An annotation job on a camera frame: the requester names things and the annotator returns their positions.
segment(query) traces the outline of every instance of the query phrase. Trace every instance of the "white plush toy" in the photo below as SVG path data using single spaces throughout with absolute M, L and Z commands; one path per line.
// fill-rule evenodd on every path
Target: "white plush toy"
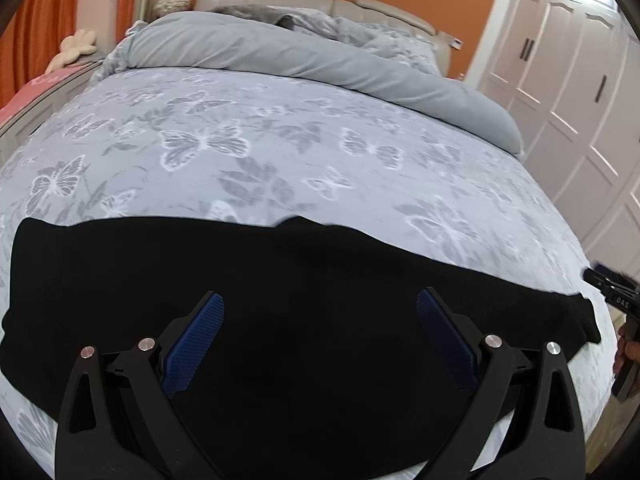
M 69 63 L 73 63 L 80 56 L 93 54 L 95 52 L 95 32 L 92 30 L 78 30 L 74 35 L 67 36 L 60 43 L 60 53 L 56 54 L 45 74 L 50 74 L 54 70 L 64 67 Z

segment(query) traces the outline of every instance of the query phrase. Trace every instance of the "black cloth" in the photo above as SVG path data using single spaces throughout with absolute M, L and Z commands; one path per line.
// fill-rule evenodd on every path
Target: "black cloth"
M 53 418 L 79 349 L 131 348 L 208 290 L 220 293 L 222 327 L 172 405 L 232 480 L 364 480 L 434 456 L 470 394 L 447 377 L 418 322 L 416 297 L 427 286 L 513 346 L 554 340 L 570 358 L 600 341 L 579 295 L 531 290 L 302 218 L 275 228 L 25 219 L 10 285 L 0 368 Z

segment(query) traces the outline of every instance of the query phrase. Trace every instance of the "wardrobe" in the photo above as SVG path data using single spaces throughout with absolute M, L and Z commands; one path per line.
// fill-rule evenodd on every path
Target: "wardrobe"
M 615 0 L 511 0 L 479 89 L 587 257 L 640 278 L 640 43 Z

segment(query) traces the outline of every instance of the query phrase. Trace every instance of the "beige headboard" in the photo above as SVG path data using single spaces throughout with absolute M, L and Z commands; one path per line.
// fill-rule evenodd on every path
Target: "beige headboard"
M 407 30 L 414 36 L 429 38 L 436 44 L 436 60 L 442 75 L 447 75 L 451 61 L 451 47 L 446 38 L 438 35 L 431 23 L 376 0 L 197 0 L 194 10 L 213 10 L 218 6 L 262 4 L 284 7 L 304 7 L 322 10 L 329 16 L 343 16 L 358 23 L 382 23 Z

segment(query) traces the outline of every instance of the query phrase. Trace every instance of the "mattress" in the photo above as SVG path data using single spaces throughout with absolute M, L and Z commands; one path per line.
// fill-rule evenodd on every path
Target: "mattress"
M 578 240 L 514 156 L 450 124 L 282 76 L 206 68 L 108 76 L 0 171 L 0 316 L 25 216 L 69 225 L 138 215 L 256 225 L 302 215 L 522 285 L 581 292 L 602 334 L 569 364 L 586 436 L 609 397 L 616 339 L 604 301 L 580 278 L 588 261 Z M 55 423 L 1 376 L 0 407 L 53 475 Z M 477 465 L 492 460 L 509 420 Z M 388 478 L 412 478 L 419 467 Z

